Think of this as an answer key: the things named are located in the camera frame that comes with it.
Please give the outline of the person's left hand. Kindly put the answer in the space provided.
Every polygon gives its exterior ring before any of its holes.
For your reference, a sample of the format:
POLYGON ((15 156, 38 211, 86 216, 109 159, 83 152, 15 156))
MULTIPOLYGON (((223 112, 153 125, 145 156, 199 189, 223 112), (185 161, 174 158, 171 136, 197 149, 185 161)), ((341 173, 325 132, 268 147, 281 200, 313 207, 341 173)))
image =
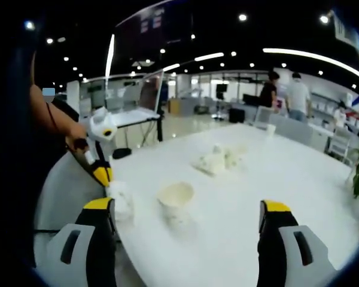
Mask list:
POLYGON ((81 148, 81 149, 76 148, 74 142, 79 139, 86 139, 86 137, 87 137, 86 128, 81 123, 75 121, 71 121, 68 123, 65 132, 65 142, 71 150, 84 151, 86 148, 81 148))

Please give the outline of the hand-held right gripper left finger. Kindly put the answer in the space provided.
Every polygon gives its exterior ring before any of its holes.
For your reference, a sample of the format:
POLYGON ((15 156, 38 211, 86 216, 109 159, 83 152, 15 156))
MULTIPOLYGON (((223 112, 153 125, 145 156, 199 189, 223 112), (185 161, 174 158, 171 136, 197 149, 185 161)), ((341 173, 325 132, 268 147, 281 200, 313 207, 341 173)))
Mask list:
POLYGON ((48 243, 49 286, 116 286, 115 226, 110 197, 87 203, 74 224, 65 225, 48 243))

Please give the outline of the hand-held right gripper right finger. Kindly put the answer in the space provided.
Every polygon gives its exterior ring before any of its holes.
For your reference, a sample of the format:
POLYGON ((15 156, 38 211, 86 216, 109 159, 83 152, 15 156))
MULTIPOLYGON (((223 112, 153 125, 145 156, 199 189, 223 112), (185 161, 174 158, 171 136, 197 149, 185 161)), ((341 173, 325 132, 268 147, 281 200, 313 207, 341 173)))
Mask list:
POLYGON ((287 205, 262 200, 258 232, 257 286, 326 286, 337 273, 327 246, 287 205))

